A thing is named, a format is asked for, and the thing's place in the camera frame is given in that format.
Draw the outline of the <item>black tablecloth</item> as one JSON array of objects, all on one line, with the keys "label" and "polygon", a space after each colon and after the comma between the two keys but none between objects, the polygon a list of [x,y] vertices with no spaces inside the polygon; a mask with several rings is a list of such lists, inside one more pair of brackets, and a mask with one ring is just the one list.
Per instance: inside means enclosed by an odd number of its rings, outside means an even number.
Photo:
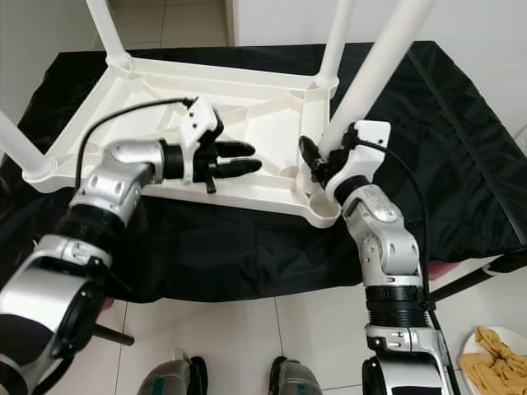
[{"label": "black tablecloth", "polygon": [[[139,58],[314,74],[322,44],[139,49]],[[49,148],[105,71],[105,53],[60,53],[18,127]],[[414,42],[370,110],[392,125],[392,151],[422,187],[429,259],[463,261],[527,251],[527,156],[471,79],[433,41]],[[14,163],[1,170],[1,286],[42,234],[55,229],[72,191],[41,194]],[[387,161],[374,182],[418,235],[421,211],[405,170]],[[361,283],[357,248],[342,221],[316,229],[297,216],[144,198],[110,268],[108,294],[168,300],[260,300]]]}]

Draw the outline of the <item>pink cloth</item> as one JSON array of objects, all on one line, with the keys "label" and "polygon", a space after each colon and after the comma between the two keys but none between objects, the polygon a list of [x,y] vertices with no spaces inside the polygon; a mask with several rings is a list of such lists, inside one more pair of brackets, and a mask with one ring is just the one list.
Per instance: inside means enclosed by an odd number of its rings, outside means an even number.
[{"label": "pink cloth", "polygon": [[459,263],[452,263],[451,261],[431,261],[428,266],[429,281],[440,279],[441,276],[444,276],[458,266]]}]

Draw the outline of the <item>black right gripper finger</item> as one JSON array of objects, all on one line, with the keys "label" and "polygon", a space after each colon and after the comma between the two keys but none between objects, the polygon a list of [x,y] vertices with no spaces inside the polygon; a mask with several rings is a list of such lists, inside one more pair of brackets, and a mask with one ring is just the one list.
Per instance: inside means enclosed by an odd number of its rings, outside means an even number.
[{"label": "black right gripper finger", "polygon": [[319,147],[310,137],[300,136],[300,153],[310,173],[316,174],[324,168],[324,158],[321,157]]}]

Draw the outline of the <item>yellow cloth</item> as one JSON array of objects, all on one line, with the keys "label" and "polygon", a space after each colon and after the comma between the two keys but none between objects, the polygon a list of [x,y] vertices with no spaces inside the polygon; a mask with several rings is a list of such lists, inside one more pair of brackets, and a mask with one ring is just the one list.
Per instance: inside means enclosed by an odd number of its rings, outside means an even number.
[{"label": "yellow cloth", "polygon": [[482,395],[527,395],[527,355],[520,355],[493,328],[477,326],[484,353],[463,353],[459,366]]}]

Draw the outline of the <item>grey robot left foot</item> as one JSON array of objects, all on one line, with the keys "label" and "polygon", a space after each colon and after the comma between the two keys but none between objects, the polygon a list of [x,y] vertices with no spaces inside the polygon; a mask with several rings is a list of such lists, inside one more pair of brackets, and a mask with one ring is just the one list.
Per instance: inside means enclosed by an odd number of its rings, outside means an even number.
[{"label": "grey robot left foot", "polygon": [[168,361],[148,372],[136,395],[207,395],[208,369],[200,356],[174,349]]}]

